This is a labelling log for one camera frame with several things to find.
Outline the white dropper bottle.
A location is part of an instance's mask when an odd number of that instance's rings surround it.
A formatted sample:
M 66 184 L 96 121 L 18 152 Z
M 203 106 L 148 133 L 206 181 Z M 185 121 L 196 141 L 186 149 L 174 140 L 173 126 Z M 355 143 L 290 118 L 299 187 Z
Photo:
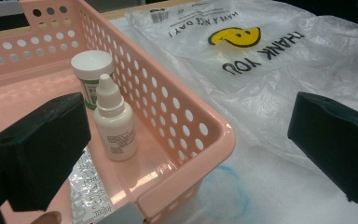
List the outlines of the white dropper bottle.
M 137 151 L 135 121 L 131 106 L 124 100 L 113 79 L 102 74 L 96 89 L 94 120 L 105 149 L 113 161 L 125 161 Z

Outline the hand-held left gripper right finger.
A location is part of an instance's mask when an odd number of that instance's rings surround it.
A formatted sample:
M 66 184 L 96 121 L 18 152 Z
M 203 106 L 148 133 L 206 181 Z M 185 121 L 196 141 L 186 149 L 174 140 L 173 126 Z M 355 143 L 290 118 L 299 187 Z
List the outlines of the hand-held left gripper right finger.
M 349 201 L 358 203 L 358 111 L 300 91 L 287 136 Z

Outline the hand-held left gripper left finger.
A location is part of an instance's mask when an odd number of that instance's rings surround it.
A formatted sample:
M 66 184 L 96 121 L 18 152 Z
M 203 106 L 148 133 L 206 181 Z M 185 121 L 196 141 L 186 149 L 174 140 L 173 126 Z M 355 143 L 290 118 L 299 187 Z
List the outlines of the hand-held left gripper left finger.
M 0 205 L 45 210 L 90 141 L 79 92 L 54 98 L 0 132 Z

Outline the white board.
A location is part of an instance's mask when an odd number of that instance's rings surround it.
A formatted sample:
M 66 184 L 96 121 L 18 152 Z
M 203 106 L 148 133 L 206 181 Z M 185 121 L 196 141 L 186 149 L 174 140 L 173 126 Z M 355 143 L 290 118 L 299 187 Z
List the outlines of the white board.
M 125 17 L 117 27 L 138 44 Z M 248 147 L 236 135 L 230 157 L 165 224 L 358 224 L 358 203 L 316 166 L 309 169 L 268 149 Z

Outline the silver foil blister pack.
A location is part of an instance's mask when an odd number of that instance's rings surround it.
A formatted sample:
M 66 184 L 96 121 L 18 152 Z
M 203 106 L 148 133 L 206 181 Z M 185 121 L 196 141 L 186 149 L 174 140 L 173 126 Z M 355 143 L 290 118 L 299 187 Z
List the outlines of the silver foil blister pack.
M 99 224 L 115 211 L 87 147 L 68 180 L 73 224 Z

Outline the clear printed plastic bag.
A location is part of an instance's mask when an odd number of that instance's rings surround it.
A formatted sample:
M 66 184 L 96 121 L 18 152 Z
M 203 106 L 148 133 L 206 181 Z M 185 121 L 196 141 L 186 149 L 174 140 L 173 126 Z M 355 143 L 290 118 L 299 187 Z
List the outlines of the clear printed plastic bag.
M 300 91 L 358 109 L 358 24 L 274 0 L 131 9 L 129 32 L 248 147 L 313 169 L 287 137 Z

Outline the pink perforated plastic basket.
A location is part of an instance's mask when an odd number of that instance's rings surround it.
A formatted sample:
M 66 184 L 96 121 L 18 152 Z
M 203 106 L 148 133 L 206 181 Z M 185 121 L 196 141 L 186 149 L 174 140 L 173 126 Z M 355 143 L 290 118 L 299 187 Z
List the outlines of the pink perforated plastic basket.
M 146 223 L 186 204 L 232 153 L 230 124 L 85 0 L 20 4 L 29 29 L 0 34 L 0 132 L 46 101 L 81 91 L 73 56 L 107 51 L 113 79 L 134 111 L 139 148 L 127 161 L 111 161 L 92 127 L 89 152 L 103 188 L 88 195 L 115 208 L 129 203 Z

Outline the white capped medicine bottle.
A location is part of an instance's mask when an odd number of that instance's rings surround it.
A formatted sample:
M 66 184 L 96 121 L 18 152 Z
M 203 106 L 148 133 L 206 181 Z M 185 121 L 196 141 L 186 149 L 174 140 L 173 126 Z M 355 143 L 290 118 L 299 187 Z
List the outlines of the white capped medicine bottle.
M 71 66 L 76 78 L 80 81 L 86 107 L 94 110 L 100 75 L 113 75 L 112 56 L 102 50 L 86 50 L 72 58 Z

